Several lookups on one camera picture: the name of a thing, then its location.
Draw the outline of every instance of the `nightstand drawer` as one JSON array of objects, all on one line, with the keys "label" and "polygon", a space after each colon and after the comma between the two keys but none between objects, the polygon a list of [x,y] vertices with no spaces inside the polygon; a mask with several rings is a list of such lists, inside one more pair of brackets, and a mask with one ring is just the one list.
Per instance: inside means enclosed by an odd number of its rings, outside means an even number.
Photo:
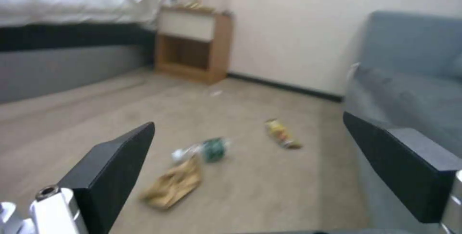
[{"label": "nightstand drawer", "polygon": [[209,42],[213,40],[215,17],[186,11],[160,12],[159,32],[165,35]]}]

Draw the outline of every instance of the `brown paper bag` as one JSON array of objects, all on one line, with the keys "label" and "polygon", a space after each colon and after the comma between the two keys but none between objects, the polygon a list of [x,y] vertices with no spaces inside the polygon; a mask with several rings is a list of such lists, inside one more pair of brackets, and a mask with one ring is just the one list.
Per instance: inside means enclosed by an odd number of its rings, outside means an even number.
[{"label": "brown paper bag", "polygon": [[195,155],[161,176],[140,198],[155,208],[168,209],[196,189],[201,181],[200,160]]}]

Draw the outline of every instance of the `white bottle cap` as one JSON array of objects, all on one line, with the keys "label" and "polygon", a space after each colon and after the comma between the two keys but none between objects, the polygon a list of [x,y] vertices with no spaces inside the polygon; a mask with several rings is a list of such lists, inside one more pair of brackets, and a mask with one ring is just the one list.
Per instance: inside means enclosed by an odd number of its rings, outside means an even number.
[{"label": "white bottle cap", "polygon": [[175,163],[183,162],[183,156],[184,156],[183,150],[176,150],[175,152],[172,153],[173,162]]}]

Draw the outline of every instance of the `wooden nightstand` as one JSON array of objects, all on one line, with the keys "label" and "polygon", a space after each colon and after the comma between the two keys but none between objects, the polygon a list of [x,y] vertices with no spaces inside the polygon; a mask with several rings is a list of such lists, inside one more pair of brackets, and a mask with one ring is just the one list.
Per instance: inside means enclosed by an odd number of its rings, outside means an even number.
[{"label": "wooden nightstand", "polygon": [[232,18],[193,9],[163,7],[156,40],[156,69],[214,84],[226,78]]}]

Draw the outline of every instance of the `beige carpet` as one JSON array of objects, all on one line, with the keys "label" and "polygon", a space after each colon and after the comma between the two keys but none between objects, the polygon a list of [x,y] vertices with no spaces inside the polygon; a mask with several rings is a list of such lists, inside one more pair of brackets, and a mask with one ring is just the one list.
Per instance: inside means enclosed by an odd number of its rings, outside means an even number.
[{"label": "beige carpet", "polygon": [[[215,91],[222,94],[214,96]],[[283,150],[263,123],[279,118],[304,144]],[[69,92],[0,106],[0,200],[21,212],[93,145],[147,121],[156,135],[114,234],[222,234],[367,226],[341,105],[226,79],[207,87],[140,70]],[[203,184],[168,212],[137,199],[171,166],[170,153],[229,137]]]}]

